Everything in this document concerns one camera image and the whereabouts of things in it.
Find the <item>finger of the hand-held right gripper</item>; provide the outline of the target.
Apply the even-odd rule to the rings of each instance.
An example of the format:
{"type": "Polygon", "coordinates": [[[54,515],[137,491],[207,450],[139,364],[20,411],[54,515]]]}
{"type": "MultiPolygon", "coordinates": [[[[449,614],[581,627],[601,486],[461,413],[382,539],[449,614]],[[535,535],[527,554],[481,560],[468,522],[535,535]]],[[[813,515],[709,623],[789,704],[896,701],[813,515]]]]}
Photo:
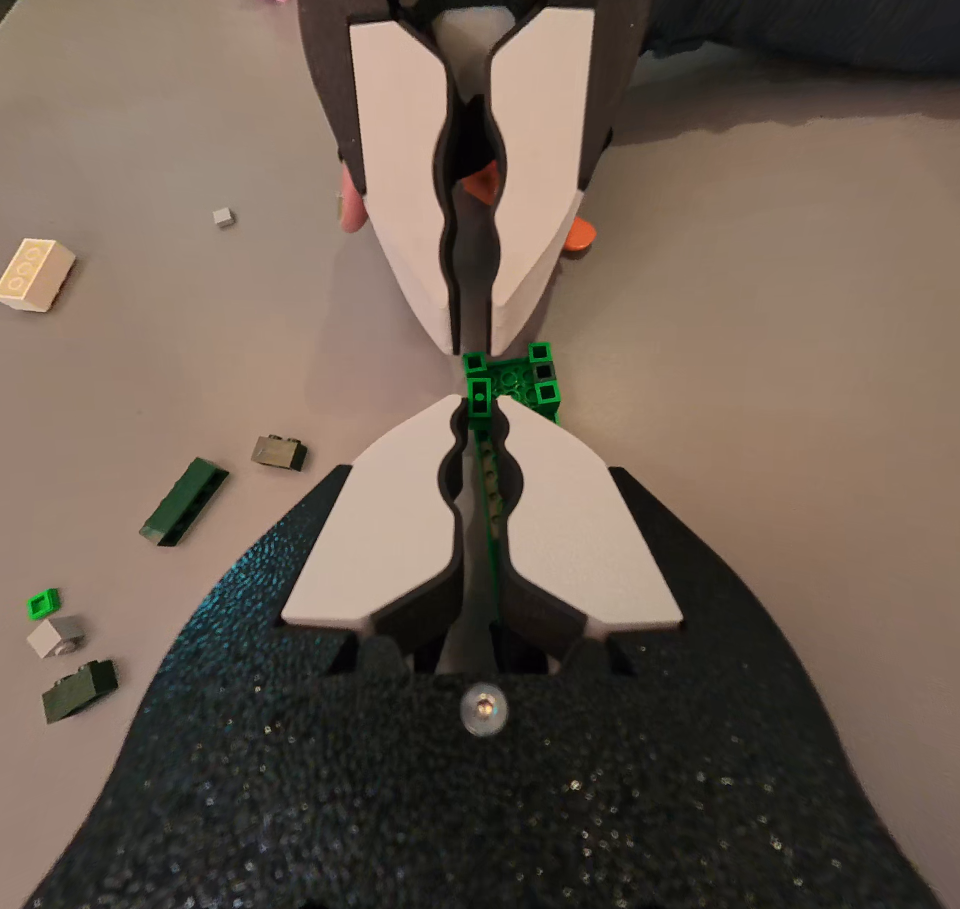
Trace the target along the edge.
{"type": "Polygon", "coordinates": [[[535,312],[581,205],[593,36],[592,8],[546,6],[490,57],[488,107],[502,146],[493,213],[493,355],[508,350],[535,312]]]}
{"type": "Polygon", "coordinates": [[[435,163],[450,86],[435,51],[394,21],[349,30],[367,215],[402,294],[437,348],[454,353],[448,226],[435,163]]]}

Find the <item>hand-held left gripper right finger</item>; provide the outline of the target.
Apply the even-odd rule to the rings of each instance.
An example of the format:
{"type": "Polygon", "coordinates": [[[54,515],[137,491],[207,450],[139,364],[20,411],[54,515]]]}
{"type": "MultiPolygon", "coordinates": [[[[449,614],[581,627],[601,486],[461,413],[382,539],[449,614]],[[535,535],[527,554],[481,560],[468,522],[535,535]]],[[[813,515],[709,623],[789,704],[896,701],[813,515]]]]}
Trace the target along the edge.
{"type": "Polygon", "coordinates": [[[684,615],[604,459],[510,396],[493,411],[499,612],[552,659],[684,615]]]}

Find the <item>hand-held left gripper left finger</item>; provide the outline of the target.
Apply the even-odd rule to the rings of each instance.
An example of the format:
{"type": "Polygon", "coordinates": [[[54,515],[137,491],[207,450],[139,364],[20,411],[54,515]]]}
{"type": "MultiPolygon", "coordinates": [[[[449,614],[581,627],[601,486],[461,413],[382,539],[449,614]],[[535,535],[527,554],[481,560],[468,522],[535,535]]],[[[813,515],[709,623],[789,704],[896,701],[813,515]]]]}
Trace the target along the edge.
{"type": "Polygon", "coordinates": [[[280,611],[286,625],[436,645],[462,612],[467,403],[449,394],[348,467],[280,611]]]}

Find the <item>green studded baseplate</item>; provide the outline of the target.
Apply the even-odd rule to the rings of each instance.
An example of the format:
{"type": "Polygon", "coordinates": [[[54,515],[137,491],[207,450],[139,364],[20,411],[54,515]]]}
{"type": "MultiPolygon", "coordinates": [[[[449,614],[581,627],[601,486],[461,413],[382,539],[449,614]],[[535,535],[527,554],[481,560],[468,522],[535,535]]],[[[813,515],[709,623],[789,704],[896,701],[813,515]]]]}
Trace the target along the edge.
{"type": "MultiPolygon", "coordinates": [[[[552,423],[559,423],[558,410],[553,413],[539,411],[536,405],[535,384],[546,380],[556,380],[554,364],[533,365],[526,355],[513,359],[495,360],[486,353],[487,372],[491,379],[493,403],[497,399],[509,398],[540,414],[552,423]]],[[[474,440],[477,476],[481,492],[481,505],[486,531],[486,551],[491,574],[491,594],[496,620],[500,620],[499,591],[499,522],[502,514],[503,499],[499,491],[498,456],[492,441],[492,414],[485,422],[471,422],[468,425],[474,440]]]]}

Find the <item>person's right hand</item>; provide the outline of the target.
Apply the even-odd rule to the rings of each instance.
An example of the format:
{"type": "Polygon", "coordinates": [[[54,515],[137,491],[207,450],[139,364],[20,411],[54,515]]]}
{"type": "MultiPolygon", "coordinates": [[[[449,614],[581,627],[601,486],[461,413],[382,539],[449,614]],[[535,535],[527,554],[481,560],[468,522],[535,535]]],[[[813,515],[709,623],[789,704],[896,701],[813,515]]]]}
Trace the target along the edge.
{"type": "Polygon", "coordinates": [[[343,232],[354,234],[360,231],[367,223],[369,214],[362,194],[354,185],[354,181],[347,166],[341,162],[341,183],[337,193],[338,222],[343,232]]]}

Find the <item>long dark green brick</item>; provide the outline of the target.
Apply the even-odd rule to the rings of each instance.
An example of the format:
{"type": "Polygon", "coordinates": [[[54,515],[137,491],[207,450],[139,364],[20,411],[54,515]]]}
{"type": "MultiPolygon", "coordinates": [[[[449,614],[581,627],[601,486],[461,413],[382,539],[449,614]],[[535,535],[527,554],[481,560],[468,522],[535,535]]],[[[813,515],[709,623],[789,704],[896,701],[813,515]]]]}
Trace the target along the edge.
{"type": "Polygon", "coordinates": [[[143,523],[139,535],[158,547],[178,545],[229,476],[230,472],[215,462],[193,459],[143,523]]]}

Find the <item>beige brick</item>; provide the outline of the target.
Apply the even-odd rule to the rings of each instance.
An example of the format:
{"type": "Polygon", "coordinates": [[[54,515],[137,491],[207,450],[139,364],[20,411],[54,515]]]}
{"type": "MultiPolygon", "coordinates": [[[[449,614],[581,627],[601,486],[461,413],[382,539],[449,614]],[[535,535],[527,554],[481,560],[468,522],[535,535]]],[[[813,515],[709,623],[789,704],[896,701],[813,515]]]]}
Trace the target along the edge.
{"type": "Polygon", "coordinates": [[[1,277],[1,303],[18,311],[48,312],[76,261],[56,240],[24,238],[1,277]]]}

